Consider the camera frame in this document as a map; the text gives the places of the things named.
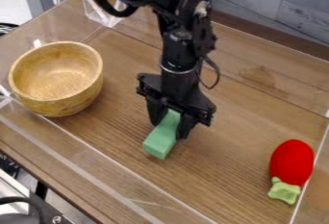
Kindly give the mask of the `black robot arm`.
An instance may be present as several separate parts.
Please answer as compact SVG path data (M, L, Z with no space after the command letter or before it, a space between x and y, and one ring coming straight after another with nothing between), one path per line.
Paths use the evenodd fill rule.
M138 93L146 97L149 118L158 125L169 111L179 113L174 129L178 139L188 138L197 124L213 122L216 104L204 94L201 72L209 54L216 49L217 36L212 25L210 0L119 0L118 10L109 0L94 0L113 16L127 17L141 8L151 7L157 14L163 48L161 73L138 75Z

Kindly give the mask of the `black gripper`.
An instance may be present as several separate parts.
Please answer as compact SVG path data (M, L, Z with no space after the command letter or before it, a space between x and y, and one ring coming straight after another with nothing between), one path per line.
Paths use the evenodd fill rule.
M185 72L162 70L161 74L139 73L137 92L146 97L150 123L157 126L173 109L182 114L177 139L188 139L197 123L212 125L216 104L200 88L201 67Z

